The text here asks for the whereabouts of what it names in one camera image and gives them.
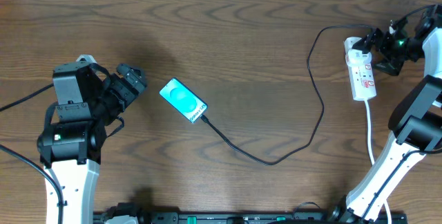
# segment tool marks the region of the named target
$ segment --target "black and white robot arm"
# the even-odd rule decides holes
[[[416,61],[424,56],[424,79],[393,112],[388,124],[392,131],[381,155],[361,183],[336,207],[330,221],[375,221],[406,173],[426,154],[439,152],[435,150],[441,146],[442,118],[429,109],[431,105],[441,107],[442,6],[435,5],[423,13],[415,37],[404,34],[406,21],[392,23],[385,34],[378,29],[353,45],[363,52],[375,45],[384,60],[373,67],[391,75],[398,75],[405,60]]]
[[[96,72],[106,75],[101,81]],[[57,103],[47,112],[45,128],[37,141],[45,171],[62,189],[63,224],[93,223],[95,186],[101,163],[101,147],[107,137],[105,126],[118,117],[147,87],[144,72],[120,64],[109,74],[90,55],[57,67],[53,73]],[[51,124],[54,111],[59,122]],[[56,224],[58,197],[46,180],[47,224]]]

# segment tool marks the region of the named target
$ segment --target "blue circle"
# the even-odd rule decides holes
[[[184,88],[175,88],[170,93],[171,101],[179,111],[190,113],[196,109],[195,97]]]

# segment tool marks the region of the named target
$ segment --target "electrical socket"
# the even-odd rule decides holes
[[[376,87],[372,65],[372,54],[363,54],[361,50],[352,49],[360,37],[349,37],[344,41],[345,62],[348,65],[353,100],[363,101],[376,96]]]

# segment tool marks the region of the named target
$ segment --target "brown tabletop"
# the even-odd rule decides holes
[[[366,30],[328,30],[311,57],[325,115],[310,147],[274,167],[234,152],[202,121],[191,124],[159,95],[177,77],[208,105],[207,117],[248,152],[274,160],[304,145],[320,114],[306,56],[336,24],[386,29],[390,19],[438,0],[0,0],[0,106],[52,80],[54,67],[91,54],[114,72],[146,71],[148,90],[107,139],[95,211],[118,202],[183,211],[323,208],[355,188],[370,164],[362,102],[352,99],[343,40]],[[412,33],[419,15],[410,17]],[[392,110],[423,76],[424,60],[398,77],[375,71],[370,100],[374,153]],[[39,161],[36,148],[53,89],[1,113],[0,143]],[[108,132],[117,123],[108,127]],[[442,158],[430,156],[389,197],[410,223],[440,223]],[[43,178],[0,155],[2,223],[45,223]]]

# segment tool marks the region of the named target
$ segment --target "wooden table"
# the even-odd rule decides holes
[[[234,152],[203,122],[190,124],[158,94],[177,77],[209,105],[206,115],[243,149],[274,160],[304,145],[320,113],[305,59],[318,31],[371,24],[438,0],[0,0],[0,105],[51,82],[52,69],[91,54],[115,71],[146,71],[148,90],[107,139],[95,210],[118,202],[183,211],[291,211],[304,201],[333,206],[370,164],[362,102],[352,100],[343,40],[366,30],[328,30],[311,58],[325,115],[310,147],[274,167]],[[419,16],[410,18],[410,30]],[[423,76],[424,61],[398,77],[375,72],[370,100],[374,151],[392,110]],[[1,113],[0,143],[39,161],[53,89]],[[430,156],[389,197],[410,223],[440,223],[442,157]],[[43,178],[0,155],[2,223],[44,223]]]

